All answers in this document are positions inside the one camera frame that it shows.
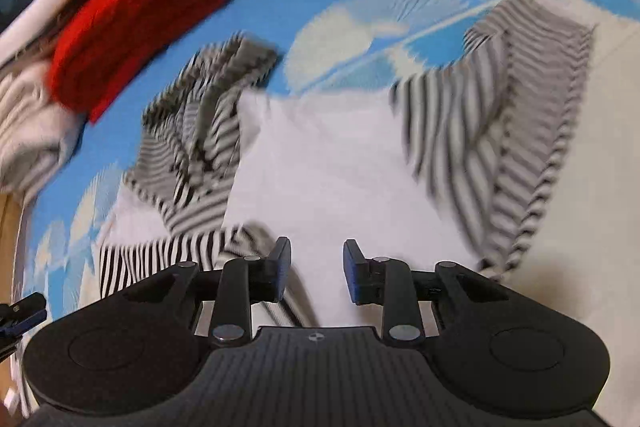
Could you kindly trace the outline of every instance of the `black clamp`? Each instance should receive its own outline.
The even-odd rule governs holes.
[[[600,338],[573,319],[451,261],[434,273],[343,249],[351,300],[383,306],[382,341],[419,349],[440,380],[485,410],[549,417],[590,409],[609,374]],[[424,337],[418,301],[439,335]]]
[[[0,362],[15,353],[23,334],[47,318],[47,300],[32,293],[15,304],[0,304]]]
[[[180,261],[67,315],[25,351],[31,390],[41,403],[95,415],[159,403],[183,389],[211,351],[252,340],[251,304],[282,299],[290,264],[281,237],[267,257],[238,257],[207,272]],[[215,301],[208,338],[194,335],[203,301]],[[92,386],[102,392],[87,392]]]

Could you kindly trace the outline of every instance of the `black and white striped fabric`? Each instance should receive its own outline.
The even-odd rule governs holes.
[[[232,257],[270,252],[274,241],[260,227],[225,229],[222,222],[240,159],[236,103],[277,59],[272,48],[242,36],[205,47],[147,107],[138,158],[123,183],[158,210],[172,237],[102,245],[101,297],[178,261],[210,270]],[[289,291],[265,308],[278,325],[310,325]]]
[[[466,33],[459,61],[392,87],[412,173],[456,216],[486,275],[520,263],[544,216],[592,39],[534,0],[505,0]]]
[[[236,102],[277,59],[241,36],[208,46],[145,110],[138,159],[124,183],[158,209],[171,234],[222,225],[240,159]]]

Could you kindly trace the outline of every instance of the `ribbed black surface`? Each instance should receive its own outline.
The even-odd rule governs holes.
[[[118,418],[82,417],[43,407],[25,425],[602,427],[604,423],[587,411],[532,421],[475,409],[443,388],[420,353],[386,347],[370,328],[263,328],[247,347],[215,351],[193,383],[163,404]]]

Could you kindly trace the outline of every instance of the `cloud pattern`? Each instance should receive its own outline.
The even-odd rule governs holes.
[[[376,39],[399,39],[468,6],[462,0],[344,0],[296,35],[285,58],[290,89],[300,92],[336,66],[366,54]]]
[[[22,294],[43,293],[53,320],[98,297],[92,244],[115,203],[121,177],[117,164],[96,174],[82,195],[69,230],[62,220],[52,221],[35,252],[28,255]]]

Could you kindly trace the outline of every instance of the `logo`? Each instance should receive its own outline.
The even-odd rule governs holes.
[[[308,339],[317,344],[318,342],[324,341],[324,335],[322,333],[311,333],[311,335],[308,336]]]

